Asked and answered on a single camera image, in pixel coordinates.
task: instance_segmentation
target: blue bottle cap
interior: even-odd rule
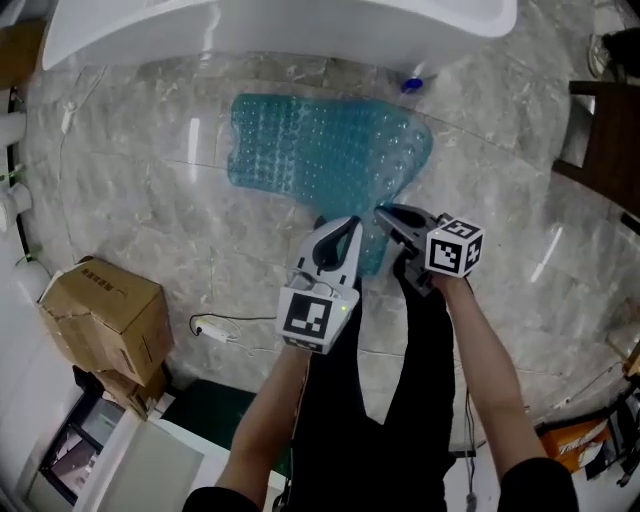
[[[402,84],[402,92],[411,94],[413,92],[416,92],[418,89],[420,89],[420,87],[422,87],[423,84],[424,82],[422,81],[421,78],[418,78],[418,77],[409,78],[409,80],[407,80],[404,84]]]

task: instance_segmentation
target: blue bath mat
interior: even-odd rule
[[[375,100],[241,94],[231,122],[231,183],[293,197],[327,220],[358,215],[360,273],[374,275],[387,237],[373,208],[393,202],[426,164],[433,138],[422,120]]]

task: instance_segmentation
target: marble floor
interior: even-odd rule
[[[640,241],[618,223],[619,209],[550,171],[570,111],[567,82],[588,79],[593,19],[590,0],[522,0],[511,34],[414,96],[399,94],[393,72],[320,57],[204,54],[108,67],[61,152],[63,105],[80,105],[101,70],[38,72],[26,91],[19,148],[34,197],[23,219],[29,242],[41,247],[51,272],[94,254],[161,283],[177,381],[200,377],[255,391],[281,345],[271,322],[243,323],[239,343],[225,345],[193,337],[187,321],[206,311],[273,315],[285,266],[313,214],[229,184],[230,104],[242,92],[382,99],[423,116],[435,139],[402,200],[487,228],[471,283],[518,368],[531,417],[584,412],[620,385],[619,366],[567,407],[554,405],[616,362],[603,332],[624,298],[640,296]],[[377,420],[405,349],[392,256],[364,290],[358,357]],[[463,443],[465,383],[457,366],[454,446]],[[416,402],[428,407],[437,390],[421,392]]]

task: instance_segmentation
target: bathtub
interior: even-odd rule
[[[338,57],[429,76],[514,26],[517,0],[59,0],[45,69],[207,51]]]

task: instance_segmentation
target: cardboard box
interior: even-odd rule
[[[95,372],[94,375],[121,407],[133,409],[143,420],[147,419],[149,411],[160,400],[167,387],[162,367],[155,371],[146,386],[141,386],[114,370]]]
[[[87,372],[144,386],[173,347],[162,287],[99,259],[54,277],[38,304],[62,354]]]
[[[38,20],[0,30],[0,89],[25,83],[33,74],[45,26]]]

